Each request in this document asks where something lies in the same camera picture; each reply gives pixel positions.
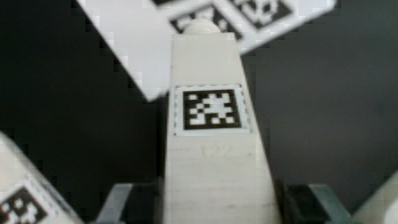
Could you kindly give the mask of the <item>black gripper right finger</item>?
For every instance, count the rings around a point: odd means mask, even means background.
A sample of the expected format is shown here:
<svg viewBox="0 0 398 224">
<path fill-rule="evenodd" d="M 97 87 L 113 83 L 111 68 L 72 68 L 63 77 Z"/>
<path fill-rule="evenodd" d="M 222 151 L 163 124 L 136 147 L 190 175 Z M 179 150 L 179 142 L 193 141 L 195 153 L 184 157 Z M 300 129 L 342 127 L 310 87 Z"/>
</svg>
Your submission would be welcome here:
<svg viewBox="0 0 398 224">
<path fill-rule="evenodd" d="M 355 224 L 326 184 L 285 184 L 275 180 L 282 224 Z"/>
</svg>

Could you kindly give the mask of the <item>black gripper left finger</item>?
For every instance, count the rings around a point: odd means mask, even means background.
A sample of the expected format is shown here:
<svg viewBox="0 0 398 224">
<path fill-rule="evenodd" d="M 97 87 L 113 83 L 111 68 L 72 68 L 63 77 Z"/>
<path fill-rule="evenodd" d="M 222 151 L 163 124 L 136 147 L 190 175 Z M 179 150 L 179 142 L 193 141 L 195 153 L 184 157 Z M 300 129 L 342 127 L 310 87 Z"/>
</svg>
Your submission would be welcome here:
<svg viewBox="0 0 398 224">
<path fill-rule="evenodd" d="M 90 224 L 158 224 L 161 178 L 117 182 Z"/>
</svg>

